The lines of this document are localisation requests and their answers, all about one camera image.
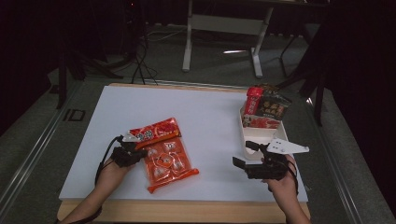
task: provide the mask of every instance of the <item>plastic packaging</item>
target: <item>plastic packaging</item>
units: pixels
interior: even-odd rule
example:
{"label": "plastic packaging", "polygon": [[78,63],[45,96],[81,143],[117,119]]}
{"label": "plastic packaging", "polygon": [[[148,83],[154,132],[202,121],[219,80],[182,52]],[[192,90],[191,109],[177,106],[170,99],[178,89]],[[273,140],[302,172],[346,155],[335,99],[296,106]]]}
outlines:
{"label": "plastic packaging", "polygon": [[166,119],[131,130],[131,133],[141,137],[138,147],[148,151],[144,162],[150,193],[174,181],[199,174],[198,169],[191,167],[176,119]]}

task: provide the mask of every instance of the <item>dark background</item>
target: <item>dark background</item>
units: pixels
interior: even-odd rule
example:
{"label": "dark background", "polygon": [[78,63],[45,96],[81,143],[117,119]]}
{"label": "dark background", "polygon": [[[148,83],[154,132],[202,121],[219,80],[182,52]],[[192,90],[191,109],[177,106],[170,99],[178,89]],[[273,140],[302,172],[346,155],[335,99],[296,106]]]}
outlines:
{"label": "dark background", "polygon": [[[125,22],[120,17],[122,7],[110,2],[0,1],[0,134],[50,88],[47,74],[58,67],[59,31],[73,48],[91,58],[106,60],[109,50],[124,52],[133,48],[114,45],[120,43],[117,41],[121,40],[120,33],[107,35],[122,29]],[[186,24],[185,0],[142,3],[149,24]],[[330,46],[336,44],[326,87],[332,90],[393,214],[396,213],[393,196],[396,153],[392,144],[396,136],[393,128],[396,94],[390,78],[396,75],[395,4],[390,0],[334,1],[327,17],[321,9],[296,11],[282,7],[274,11],[268,28],[272,34],[295,35],[305,22],[323,22],[302,65],[309,68],[320,64],[328,57]],[[256,7],[242,10],[229,5],[213,7],[205,2],[197,5],[197,10],[209,9],[219,14],[246,16],[244,13],[248,11],[251,17],[262,16],[262,9]],[[117,30],[108,31],[109,24],[118,27]]]}

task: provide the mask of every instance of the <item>chair leg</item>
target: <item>chair leg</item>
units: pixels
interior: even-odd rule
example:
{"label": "chair leg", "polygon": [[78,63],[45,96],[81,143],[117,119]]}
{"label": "chair leg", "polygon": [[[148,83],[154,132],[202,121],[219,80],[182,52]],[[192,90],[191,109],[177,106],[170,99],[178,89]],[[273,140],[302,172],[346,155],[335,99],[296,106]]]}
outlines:
{"label": "chair leg", "polygon": [[284,77],[288,77],[288,74],[286,73],[286,69],[285,69],[285,64],[283,63],[283,54],[286,52],[286,50],[289,48],[289,46],[291,45],[291,43],[295,40],[295,38],[297,38],[297,35],[295,35],[288,43],[288,45],[282,50],[282,53],[280,53],[279,56],[279,62],[282,68],[282,72],[283,72],[283,76]]}
{"label": "chair leg", "polygon": [[324,92],[324,84],[326,81],[326,74],[320,74],[317,86],[317,99],[315,100],[314,105],[314,118],[317,121],[319,126],[322,126],[321,123],[321,108],[323,105],[323,92]]}

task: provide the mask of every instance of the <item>white table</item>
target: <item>white table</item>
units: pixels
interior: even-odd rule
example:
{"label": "white table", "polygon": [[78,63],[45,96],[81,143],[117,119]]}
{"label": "white table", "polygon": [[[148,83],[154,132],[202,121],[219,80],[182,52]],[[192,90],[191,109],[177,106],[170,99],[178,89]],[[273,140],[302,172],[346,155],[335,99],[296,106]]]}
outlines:
{"label": "white table", "polygon": [[[65,180],[58,218],[64,218],[91,192],[99,161],[115,136],[174,117],[191,165],[200,174],[150,194],[144,164],[138,163],[105,202],[98,221],[284,222],[267,186],[249,180],[232,164],[233,156],[244,159],[238,112],[245,100],[246,92],[236,90],[105,87]],[[298,181],[298,198],[309,215],[300,176]]]}

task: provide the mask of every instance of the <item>human hand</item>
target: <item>human hand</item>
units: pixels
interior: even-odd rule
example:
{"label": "human hand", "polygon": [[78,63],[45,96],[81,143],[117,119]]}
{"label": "human hand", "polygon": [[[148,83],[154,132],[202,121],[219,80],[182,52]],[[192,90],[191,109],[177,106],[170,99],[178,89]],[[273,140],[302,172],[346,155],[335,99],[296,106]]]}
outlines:
{"label": "human hand", "polygon": [[[289,162],[289,168],[296,174],[296,168],[293,165],[295,164],[294,158],[286,155],[286,159],[292,162],[292,164]],[[285,213],[290,223],[310,223],[298,202],[296,183],[290,172],[287,172],[285,177],[280,180],[264,179],[262,182],[268,184],[279,208]]]}
{"label": "human hand", "polygon": [[[294,158],[290,155],[286,155],[286,159],[293,164],[295,163]],[[295,167],[290,163],[289,168],[296,174]],[[264,179],[263,182],[268,184],[269,189],[273,192],[276,202],[282,210],[290,201],[297,201],[294,177],[290,172],[287,172],[285,177],[280,180]]]}
{"label": "human hand", "polygon": [[123,178],[132,168],[133,165],[119,167],[112,159],[108,159],[99,174],[93,191],[60,223],[72,223],[97,214],[107,197],[121,184]]}
{"label": "human hand", "polygon": [[112,159],[108,159],[99,174],[95,190],[109,196],[122,182],[123,178],[134,167],[119,167]]}

